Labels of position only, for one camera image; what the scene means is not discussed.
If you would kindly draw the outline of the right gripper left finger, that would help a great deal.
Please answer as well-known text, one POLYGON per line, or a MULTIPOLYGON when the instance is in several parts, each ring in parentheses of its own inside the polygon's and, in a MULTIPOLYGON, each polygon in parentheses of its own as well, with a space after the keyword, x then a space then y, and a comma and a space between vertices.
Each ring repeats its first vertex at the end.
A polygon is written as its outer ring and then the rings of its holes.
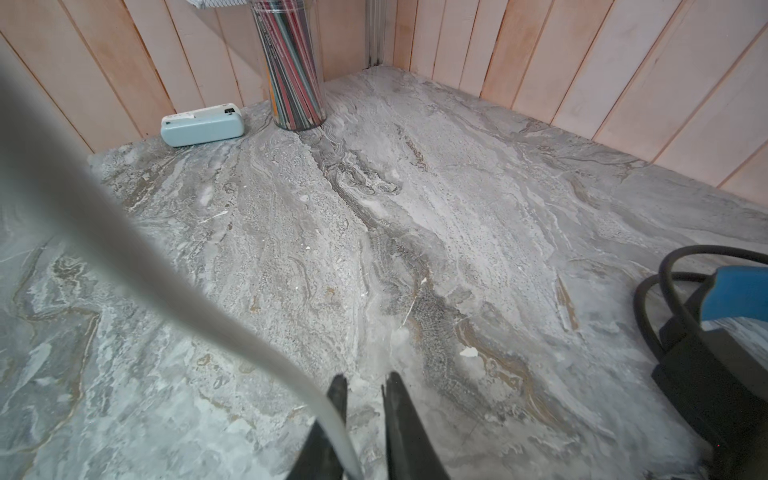
MULTIPOLYGON (((326 396, 340 414, 343 423, 346 423, 347 395, 348 381, 344 375, 337 374, 326 396)), ((341 480, 343 475, 344 469, 324 430, 316 421, 286 479, 341 480)))

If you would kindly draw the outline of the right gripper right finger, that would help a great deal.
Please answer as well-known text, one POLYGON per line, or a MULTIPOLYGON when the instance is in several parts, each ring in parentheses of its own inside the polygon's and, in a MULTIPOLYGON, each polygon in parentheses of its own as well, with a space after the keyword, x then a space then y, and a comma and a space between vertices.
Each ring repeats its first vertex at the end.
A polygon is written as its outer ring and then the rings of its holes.
POLYGON ((402 377, 390 372, 382 386, 390 479, 449 479, 402 377))

